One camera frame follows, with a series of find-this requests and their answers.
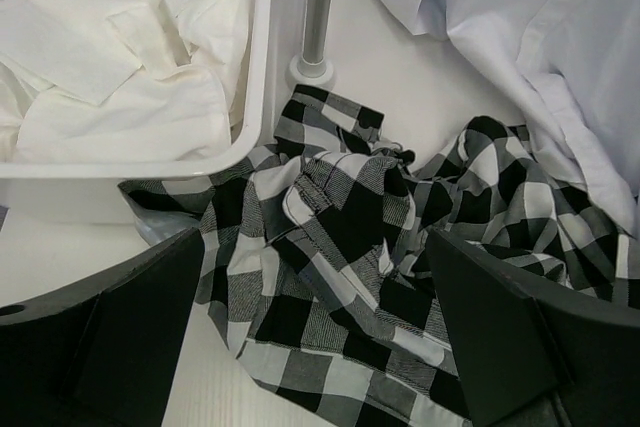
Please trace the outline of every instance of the white wooden surface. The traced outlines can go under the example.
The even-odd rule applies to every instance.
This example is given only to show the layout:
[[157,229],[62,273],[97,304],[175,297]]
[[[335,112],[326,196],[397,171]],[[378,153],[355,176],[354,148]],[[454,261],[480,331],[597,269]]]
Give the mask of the white wooden surface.
[[[304,0],[273,2],[265,102],[274,114],[266,124],[290,93],[284,72],[299,46]],[[450,44],[407,35],[377,0],[334,0],[327,46],[338,69],[336,92],[384,112],[384,134],[416,150],[417,165],[475,115],[521,121]],[[0,231],[0,306],[64,286],[144,249],[132,226],[45,224],[9,212]],[[259,389],[228,353],[206,312],[194,308],[165,427],[327,425]]]

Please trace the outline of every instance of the metal pole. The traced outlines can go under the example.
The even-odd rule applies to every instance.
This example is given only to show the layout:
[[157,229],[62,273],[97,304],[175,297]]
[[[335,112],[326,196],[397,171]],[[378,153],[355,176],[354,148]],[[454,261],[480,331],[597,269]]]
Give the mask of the metal pole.
[[326,71],[324,45],[330,8],[331,0],[307,0],[304,45],[299,69],[309,77],[320,77]]

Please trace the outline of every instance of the plaid shirt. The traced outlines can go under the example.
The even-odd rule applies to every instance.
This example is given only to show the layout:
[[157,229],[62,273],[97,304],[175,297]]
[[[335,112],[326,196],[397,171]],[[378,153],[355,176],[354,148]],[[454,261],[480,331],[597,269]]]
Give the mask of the plaid shirt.
[[148,209],[200,222],[197,301],[260,386],[341,427],[466,425],[429,229],[625,304],[638,297],[638,247],[540,168],[524,128],[478,117],[410,172],[413,153],[381,140],[382,121],[299,86],[276,142],[235,167],[121,188],[143,220]]

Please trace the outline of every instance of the storage container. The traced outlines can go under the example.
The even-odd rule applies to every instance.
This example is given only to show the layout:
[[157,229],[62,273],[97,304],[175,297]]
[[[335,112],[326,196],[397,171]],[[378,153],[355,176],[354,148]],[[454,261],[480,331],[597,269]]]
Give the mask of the storage container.
[[252,2],[251,33],[236,99],[244,102],[244,121],[229,150],[206,160],[163,163],[0,163],[0,205],[50,221],[129,223],[130,209],[117,189],[121,180],[190,179],[219,172],[244,158],[261,134],[271,8],[271,0]]

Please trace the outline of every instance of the pole base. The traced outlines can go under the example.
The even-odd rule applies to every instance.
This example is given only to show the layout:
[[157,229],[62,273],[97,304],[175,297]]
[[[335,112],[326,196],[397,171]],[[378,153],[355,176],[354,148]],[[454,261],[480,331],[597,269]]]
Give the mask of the pole base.
[[322,64],[307,64],[300,55],[296,55],[287,69],[287,84],[292,89],[304,84],[331,90],[336,85],[336,71],[329,60],[324,60]]

